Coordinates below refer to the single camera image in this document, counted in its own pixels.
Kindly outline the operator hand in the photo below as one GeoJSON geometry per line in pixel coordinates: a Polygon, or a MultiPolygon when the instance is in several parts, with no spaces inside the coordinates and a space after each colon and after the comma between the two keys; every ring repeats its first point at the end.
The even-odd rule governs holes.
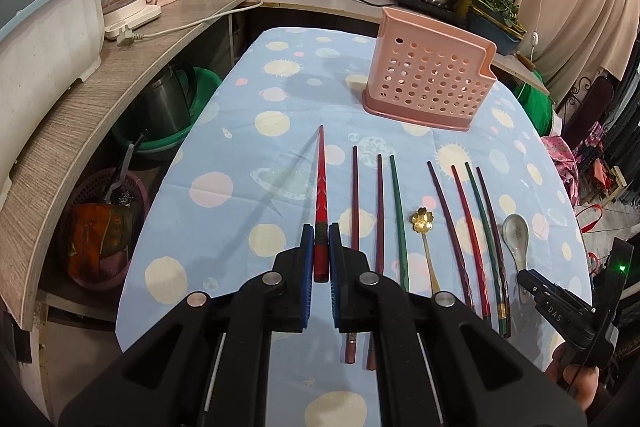
{"type": "Polygon", "coordinates": [[[573,398],[583,411],[593,409],[597,412],[602,410],[610,402],[611,395],[599,381],[599,369],[597,367],[580,367],[576,364],[563,365],[562,360],[566,348],[566,343],[560,343],[555,347],[551,361],[544,373],[554,383],[562,379],[567,384],[572,384],[573,398]]]}

